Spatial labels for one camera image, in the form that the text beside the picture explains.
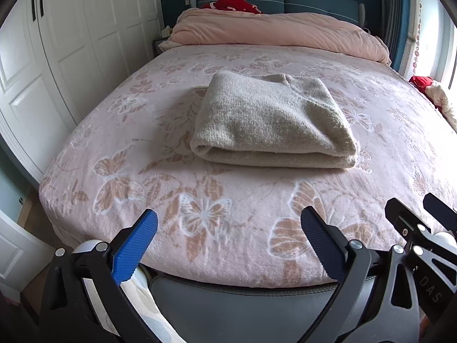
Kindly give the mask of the beige knitted sweater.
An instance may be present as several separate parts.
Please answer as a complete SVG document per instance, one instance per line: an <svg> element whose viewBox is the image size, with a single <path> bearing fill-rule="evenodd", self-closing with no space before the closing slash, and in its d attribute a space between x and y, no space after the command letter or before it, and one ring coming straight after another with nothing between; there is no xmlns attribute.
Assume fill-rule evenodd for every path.
<svg viewBox="0 0 457 343"><path fill-rule="evenodd" d="M200 158L239 166L350 169L359 143L315 77L216 73L190 143Z"/></svg>

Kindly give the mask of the white door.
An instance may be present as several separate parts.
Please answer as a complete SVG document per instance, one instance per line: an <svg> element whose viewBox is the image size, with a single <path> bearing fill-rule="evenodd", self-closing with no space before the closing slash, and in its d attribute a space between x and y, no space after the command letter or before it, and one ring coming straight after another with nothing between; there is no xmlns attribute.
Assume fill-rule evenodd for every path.
<svg viewBox="0 0 457 343"><path fill-rule="evenodd" d="M50 263L54 248L1 212L1 292L19 299L23 289Z"/></svg>

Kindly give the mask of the red cloth by window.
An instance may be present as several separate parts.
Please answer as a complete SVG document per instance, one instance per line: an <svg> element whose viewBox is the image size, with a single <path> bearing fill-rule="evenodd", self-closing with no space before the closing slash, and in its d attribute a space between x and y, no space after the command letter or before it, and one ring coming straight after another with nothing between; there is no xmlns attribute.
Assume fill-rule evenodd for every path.
<svg viewBox="0 0 457 343"><path fill-rule="evenodd" d="M432 77L412 76L409 82L413 84L419 92L425 95L426 89L432 86L434 79Z"/></svg>

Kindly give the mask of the pink butterfly bed sheet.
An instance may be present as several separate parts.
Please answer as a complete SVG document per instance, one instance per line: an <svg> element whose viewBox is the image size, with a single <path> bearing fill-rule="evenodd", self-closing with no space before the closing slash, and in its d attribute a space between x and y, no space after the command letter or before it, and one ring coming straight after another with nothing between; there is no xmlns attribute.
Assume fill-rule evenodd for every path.
<svg viewBox="0 0 457 343"><path fill-rule="evenodd" d="M321 79L361 153L348 170L215 164L192 153L205 88L222 70ZM329 278L300 228L312 206L348 238L389 249L402 238L384 207L398 198L431 228L426 194L456 206L456 132L384 64L304 47L190 46L131 75L74 130L39 199L68 246L110 241L147 208L160 220L143 262L190 280L285 287Z"/></svg>

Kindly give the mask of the grey curtain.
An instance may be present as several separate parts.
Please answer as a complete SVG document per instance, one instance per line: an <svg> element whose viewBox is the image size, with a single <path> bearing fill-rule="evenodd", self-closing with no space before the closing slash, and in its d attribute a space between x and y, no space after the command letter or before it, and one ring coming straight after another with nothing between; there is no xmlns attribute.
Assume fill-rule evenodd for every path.
<svg viewBox="0 0 457 343"><path fill-rule="evenodd" d="M381 39L390 52L391 67L399 71L409 26L410 0L381 0Z"/></svg>

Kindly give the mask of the white wardrobe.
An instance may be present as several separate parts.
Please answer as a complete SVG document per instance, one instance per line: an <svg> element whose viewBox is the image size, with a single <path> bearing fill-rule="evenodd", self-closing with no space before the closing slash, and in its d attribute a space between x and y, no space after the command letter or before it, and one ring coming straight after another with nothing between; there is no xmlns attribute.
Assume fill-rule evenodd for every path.
<svg viewBox="0 0 457 343"><path fill-rule="evenodd" d="M1 137L32 182L162 28L160 0L1 0Z"/></svg>

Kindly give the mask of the red garment at headboard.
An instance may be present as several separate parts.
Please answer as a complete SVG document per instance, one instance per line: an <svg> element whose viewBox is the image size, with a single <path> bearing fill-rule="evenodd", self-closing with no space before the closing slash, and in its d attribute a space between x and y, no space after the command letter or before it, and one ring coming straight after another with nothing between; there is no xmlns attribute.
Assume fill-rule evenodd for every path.
<svg viewBox="0 0 457 343"><path fill-rule="evenodd" d="M259 8L246 0L217 0L203 4L202 9L261 14Z"/></svg>

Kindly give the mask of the pink folded duvet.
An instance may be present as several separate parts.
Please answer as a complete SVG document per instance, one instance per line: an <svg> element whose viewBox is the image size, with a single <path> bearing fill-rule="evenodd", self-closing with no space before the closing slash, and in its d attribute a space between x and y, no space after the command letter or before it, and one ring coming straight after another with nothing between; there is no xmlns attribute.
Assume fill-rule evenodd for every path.
<svg viewBox="0 0 457 343"><path fill-rule="evenodd" d="M188 9L178 17L171 36L160 44L160 49L219 44L308 47L391 64L389 50L379 37L352 23L318 13Z"/></svg>

